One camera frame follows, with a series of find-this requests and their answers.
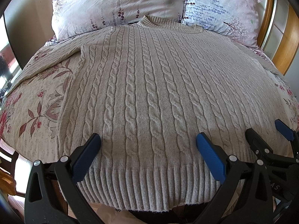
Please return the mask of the beige cable knit sweater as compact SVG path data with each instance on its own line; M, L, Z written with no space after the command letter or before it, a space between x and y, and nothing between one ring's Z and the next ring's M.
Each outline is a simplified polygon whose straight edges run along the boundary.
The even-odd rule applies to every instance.
M154 16L67 39L81 47L57 125L58 159L93 134L102 147L78 187L117 209L168 211L208 202L218 183L196 149L205 133L253 162L254 129L276 154L298 129L298 101L263 56L214 32Z

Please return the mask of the floral bed cover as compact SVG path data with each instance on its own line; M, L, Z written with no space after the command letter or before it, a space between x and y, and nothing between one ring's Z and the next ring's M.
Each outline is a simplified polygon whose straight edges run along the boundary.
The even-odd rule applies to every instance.
M1 107L1 140L34 161L58 159L57 125L65 93L80 63L74 41L40 48Z

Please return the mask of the wooden headboard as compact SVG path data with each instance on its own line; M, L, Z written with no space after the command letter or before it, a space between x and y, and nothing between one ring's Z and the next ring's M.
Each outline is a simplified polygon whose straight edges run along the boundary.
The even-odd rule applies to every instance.
M288 0L261 0L258 46L286 74L298 51L298 16Z

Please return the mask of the white pillow blue floral print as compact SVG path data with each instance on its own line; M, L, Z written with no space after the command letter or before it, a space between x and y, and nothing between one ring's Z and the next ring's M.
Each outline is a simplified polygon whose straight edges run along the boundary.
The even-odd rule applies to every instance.
M261 0L185 0L182 24L198 25L257 48Z

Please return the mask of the white floral pillow red sprigs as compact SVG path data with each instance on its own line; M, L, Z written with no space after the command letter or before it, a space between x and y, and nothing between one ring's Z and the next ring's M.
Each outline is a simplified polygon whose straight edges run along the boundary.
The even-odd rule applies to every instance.
M52 0L52 29L58 41L143 16L180 21L184 0Z

